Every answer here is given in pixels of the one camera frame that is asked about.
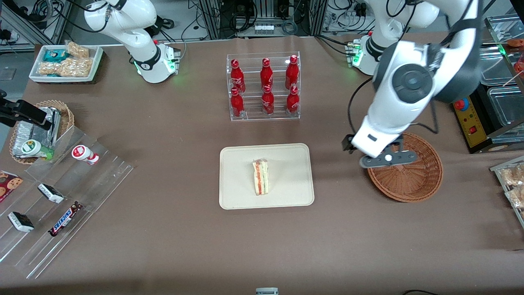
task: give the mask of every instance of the small bottle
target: small bottle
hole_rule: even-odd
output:
[[[240,69],[238,65],[238,60],[231,60],[231,81],[233,82],[233,87],[240,90],[241,93],[246,92],[246,82],[244,81],[244,72]]]
[[[233,108],[233,115],[237,118],[242,118],[246,115],[246,111],[244,110],[244,100],[238,94],[238,89],[233,88],[231,89],[231,107]]]
[[[298,57],[292,55],[289,58],[289,65],[286,69],[286,89],[290,89],[291,86],[296,85],[298,82],[298,73],[300,69],[297,65]]]
[[[263,91],[264,94],[262,94],[262,112],[266,115],[273,114],[273,111],[275,110],[275,97],[273,96],[273,93],[271,93],[271,85],[267,84],[264,85]]]
[[[265,85],[273,86],[273,70],[269,65],[269,58],[262,59],[262,71],[260,71],[260,83],[262,88]]]
[[[298,87],[291,86],[290,93],[286,102],[286,113],[288,115],[295,115],[298,111],[300,97],[298,96]]]
[[[49,161],[54,156],[54,150],[43,146],[39,141],[30,139],[22,144],[22,153],[42,158],[45,161]]]
[[[100,160],[100,157],[97,153],[91,151],[89,147],[83,144],[75,146],[71,151],[71,155],[73,158],[84,161],[89,165],[94,165]]]

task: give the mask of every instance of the emergency stop button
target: emergency stop button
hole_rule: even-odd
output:
[[[455,110],[459,110],[461,112],[467,110],[467,108],[470,106],[470,102],[467,100],[467,98],[463,98],[461,100],[455,101],[455,104],[453,104],[455,107]]]

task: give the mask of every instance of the aluminum foil package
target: aluminum foil package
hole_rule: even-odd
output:
[[[22,145],[30,139],[36,140],[44,146],[52,146],[56,142],[60,127],[60,111],[53,107],[40,107],[39,109],[46,112],[46,120],[51,122],[51,129],[46,131],[39,126],[20,121],[16,127],[13,156],[21,159],[31,157],[22,152]]]

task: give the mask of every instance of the red button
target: red button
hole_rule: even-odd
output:
[[[461,100],[455,101],[454,106],[455,106],[455,109],[460,111],[466,106],[466,103],[461,99]]]

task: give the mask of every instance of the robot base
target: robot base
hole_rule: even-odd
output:
[[[165,81],[172,74],[178,74],[180,66],[180,51],[174,51],[172,47],[165,44],[158,44],[160,48],[160,59],[150,70],[140,69],[136,63],[138,74],[149,83],[160,83]]]
[[[369,36],[363,36],[361,39],[355,39],[353,44],[360,44],[359,48],[349,48],[346,46],[347,53],[355,54],[355,56],[347,57],[347,63],[349,67],[357,68],[362,73],[373,76],[378,62],[375,61],[375,58],[367,51],[366,42],[369,38]]]

